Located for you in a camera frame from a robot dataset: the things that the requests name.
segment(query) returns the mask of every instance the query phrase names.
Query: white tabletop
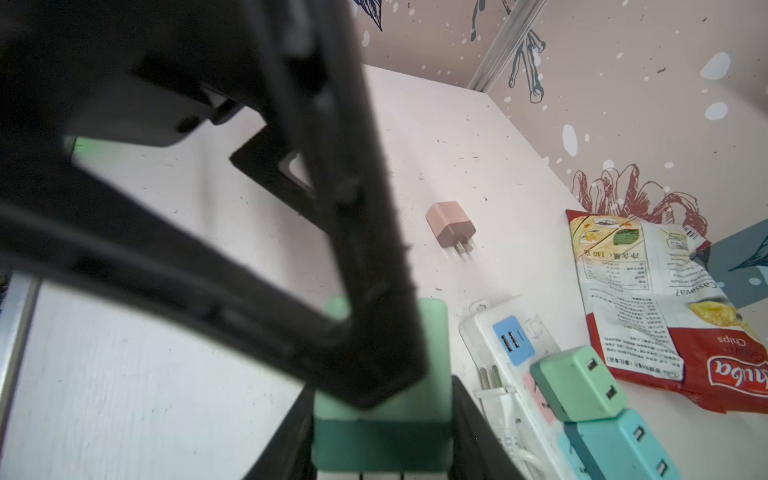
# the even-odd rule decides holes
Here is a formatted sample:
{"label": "white tabletop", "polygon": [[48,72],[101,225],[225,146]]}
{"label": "white tabletop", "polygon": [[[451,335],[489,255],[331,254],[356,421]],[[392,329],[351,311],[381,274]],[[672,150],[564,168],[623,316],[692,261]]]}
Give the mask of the white tabletop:
{"label": "white tabletop", "polygon": [[[569,189],[487,95],[367,68],[419,296],[451,314],[452,369],[479,388],[458,334],[470,303],[523,294],[563,349],[588,343]],[[174,147],[94,143],[81,165],[276,285],[320,307],[341,293],[323,234],[228,161],[263,122],[243,111]],[[437,244],[424,215],[457,200],[475,251]],[[622,383],[687,478],[764,478],[764,415],[706,412]],[[0,478],[239,480],[300,390],[285,375],[144,312],[44,283]]]}

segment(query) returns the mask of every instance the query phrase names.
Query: green block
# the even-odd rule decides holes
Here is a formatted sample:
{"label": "green block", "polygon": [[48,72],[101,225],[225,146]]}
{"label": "green block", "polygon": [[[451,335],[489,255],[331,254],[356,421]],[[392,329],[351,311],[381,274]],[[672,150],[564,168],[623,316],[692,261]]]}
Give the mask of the green block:
{"label": "green block", "polygon": [[590,346],[548,356],[531,375],[562,422],[612,419],[627,406],[624,390]]}
{"label": "green block", "polygon": [[[346,299],[326,308],[349,315]],[[312,460],[327,472],[447,472],[452,464],[452,384],[448,307],[420,299],[429,369],[415,385],[371,410],[359,410],[324,392],[315,394]]]}

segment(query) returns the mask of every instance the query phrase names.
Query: wall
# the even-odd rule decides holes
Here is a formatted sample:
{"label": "wall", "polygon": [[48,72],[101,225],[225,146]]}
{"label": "wall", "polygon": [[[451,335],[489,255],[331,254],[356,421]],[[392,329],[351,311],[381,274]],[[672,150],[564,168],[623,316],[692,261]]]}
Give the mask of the wall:
{"label": "wall", "polygon": [[764,0],[550,0],[489,94],[585,209],[705,234],[768,335],[766,20]]}
{"label": "wall", "polygon": [[512,0],[349,2],[365,63],[462,87],[514,6]]}

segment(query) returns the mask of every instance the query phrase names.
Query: red flower drawing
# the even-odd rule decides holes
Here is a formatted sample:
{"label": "red flower drawing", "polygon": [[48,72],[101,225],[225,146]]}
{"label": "red flower drawing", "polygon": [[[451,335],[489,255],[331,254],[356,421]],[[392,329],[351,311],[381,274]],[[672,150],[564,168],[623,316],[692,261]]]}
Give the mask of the red flower drawing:
{"label": "red flower drawing", "polygon": [[640,218],[652,223],[682,223],[707,235],[707,219],[699,213],[696,197],[681,192],[667,193],[656,182],[640,185],[640,169],[632,164],[619,174],[615,168],[603,170],[592,182],[579,170],[571,192],[591,214]]}

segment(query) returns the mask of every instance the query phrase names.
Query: red and white chip bag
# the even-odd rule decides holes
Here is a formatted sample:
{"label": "red and white chip bag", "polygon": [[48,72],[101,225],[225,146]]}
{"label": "red and white chip bag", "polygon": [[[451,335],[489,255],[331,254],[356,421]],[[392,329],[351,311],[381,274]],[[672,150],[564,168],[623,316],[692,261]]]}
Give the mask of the red and white chip bag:
{"label": "red and white chip bag", "polygon": [[715,412],[768,413],[766,348],[710,274],[689,227],[568,210],[592,346],[618,379]]}

